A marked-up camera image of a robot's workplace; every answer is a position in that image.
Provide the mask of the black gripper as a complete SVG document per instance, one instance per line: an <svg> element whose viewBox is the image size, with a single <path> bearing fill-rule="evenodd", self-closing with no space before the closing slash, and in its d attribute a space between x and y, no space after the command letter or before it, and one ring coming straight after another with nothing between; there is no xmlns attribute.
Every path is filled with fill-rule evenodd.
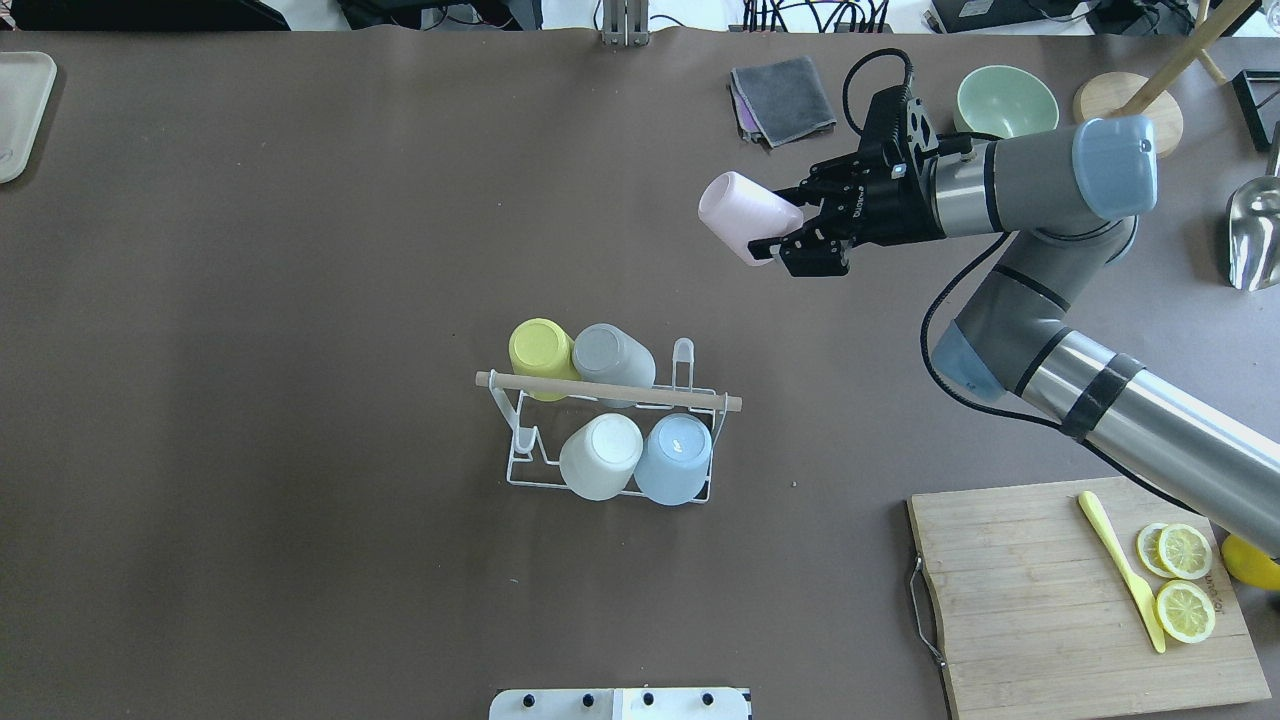
<svg viewBox="0 0 1280 720"><path fill-rule="evenodd" d="M792 277L841 277L849 274L852 246L942 238L933 187L938 152L923 101L908 86L881 90L855 152L819 161L797 184L773 190L818 213L786 234L749 241L748 251L756 260L781 260Z"/></svg>

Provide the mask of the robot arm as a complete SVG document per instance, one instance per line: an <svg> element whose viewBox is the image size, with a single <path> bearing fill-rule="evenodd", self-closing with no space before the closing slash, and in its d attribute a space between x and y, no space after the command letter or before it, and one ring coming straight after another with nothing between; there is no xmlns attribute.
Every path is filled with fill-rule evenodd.
<svg viewBox="0 0 1280 720"><path fill-rule="evenodd" d="M1043 423L1277 553L1277 445L1074 328L1069 314L1133 245L1156 200L1155 128L1103 117L1014 138L941 135L910 82L876 92L858 149L818 161L733 249L796 277L844 275L854 249L1010 233L931 347L984 400Z"/></svg>

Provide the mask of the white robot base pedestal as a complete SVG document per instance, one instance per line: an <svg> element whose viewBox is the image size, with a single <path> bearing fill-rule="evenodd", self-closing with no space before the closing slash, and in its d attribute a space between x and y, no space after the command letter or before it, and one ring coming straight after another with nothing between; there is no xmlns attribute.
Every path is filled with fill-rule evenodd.
<svg viewBox="0 0 1280 720"><path fill-rule="evenodd" d="M506 689L489 719L753 719L750 691L713 687Z"/></svg>

